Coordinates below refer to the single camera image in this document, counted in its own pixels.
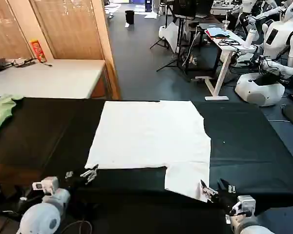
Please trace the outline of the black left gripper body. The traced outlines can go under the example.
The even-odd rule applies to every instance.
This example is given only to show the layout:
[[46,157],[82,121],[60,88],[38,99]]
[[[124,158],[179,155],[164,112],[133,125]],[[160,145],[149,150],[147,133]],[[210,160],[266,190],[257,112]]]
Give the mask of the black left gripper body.
[[74,191],[86,183],[87,179],[84,177],[69,177],[60,181],[60,187],[68,191]]

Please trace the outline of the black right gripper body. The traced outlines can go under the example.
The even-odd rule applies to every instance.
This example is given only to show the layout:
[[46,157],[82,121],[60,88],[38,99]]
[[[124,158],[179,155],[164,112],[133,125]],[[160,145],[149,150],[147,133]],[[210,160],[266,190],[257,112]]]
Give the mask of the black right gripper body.
[[232,209],[237,203],[237,196],[229,193],[228,190],[218,190],[211,196],[211,201],[218,204],[226,213],[232,213]]

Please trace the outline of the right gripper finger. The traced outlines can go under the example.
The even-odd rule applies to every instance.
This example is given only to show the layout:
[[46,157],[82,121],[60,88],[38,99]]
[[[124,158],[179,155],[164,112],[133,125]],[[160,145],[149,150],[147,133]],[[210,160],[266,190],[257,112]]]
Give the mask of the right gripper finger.
[[200,184],[202,195],[210,202],[218,202],[219,193],[216,190],[208,187],[203,180],[200,181]]
[[231,185],[228,181],[220,178],[217,182],[218,185],[218,189],[220,191],[224,191],[224,192],[228,192],[231,194],[235,194],[236,193],[236,187],[234,185]]

